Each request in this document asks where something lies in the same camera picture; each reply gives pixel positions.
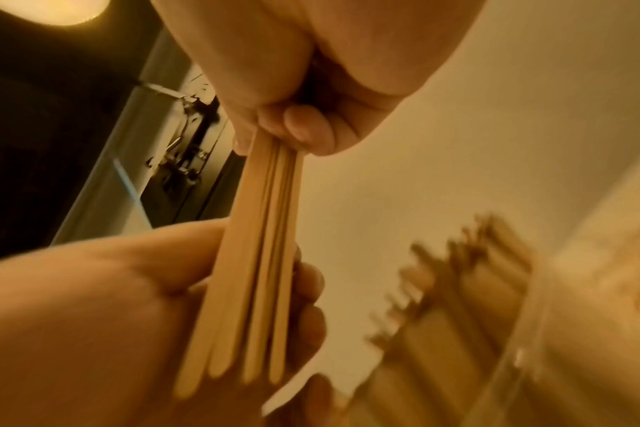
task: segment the warm light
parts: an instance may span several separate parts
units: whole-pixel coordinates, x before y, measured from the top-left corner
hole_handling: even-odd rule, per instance
[[[104,12],[109,0],[0,0],[0,9],[46,25],[74,25]]]

